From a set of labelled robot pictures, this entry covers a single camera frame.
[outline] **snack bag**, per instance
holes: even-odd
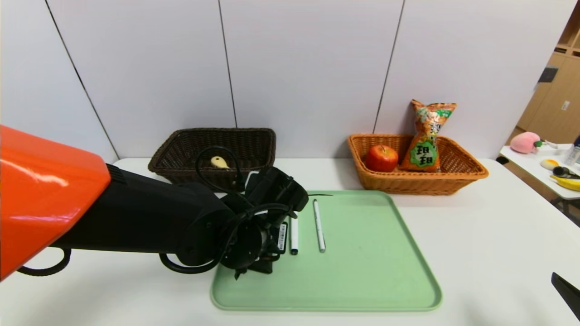
[[[417,134],[399,168],[420,172],[441,172],[437,152],[437,133],[457,104],[434,103],[425,106],[416,100],[412,100],[411,103],[415,109]]]

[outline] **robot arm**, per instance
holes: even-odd
[[[0,280],[15,270],[58,272],[71,249],[158,253],[180,273],[202,273],[220,262],[236,278],[248,269],[271,273],[282,253],[280,225],[308,202],[306,191],[276,168],[252,175],[244,195],[220,200],[202,184],[146,178],[5,126],[0,137]],[[58,266],[22,267],[47,246],[63,249]]]

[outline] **orange robot arm cover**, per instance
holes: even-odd
[[[0,126],[0,280],[69,231],[110,180],[98,155]]]

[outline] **pink plush toy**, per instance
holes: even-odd
[[[540,140],[540,136],[529,131],[515,136],[509,143],[512,150],[524,154],[533,152],[536,147],[540,147],[541,145],[542,141]]]

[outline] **pen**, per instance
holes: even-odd
[[[298,254],[298,218],[290,218],[290,254]]]
[[[316,222],[316,233],[318,234],[318,247],[320,252],[326,251],[326,244],[324,243],[324,234],[322,233],[322,223],[320,221],[320,209],[318,208],[318,201],[314,200],[314,221]]]

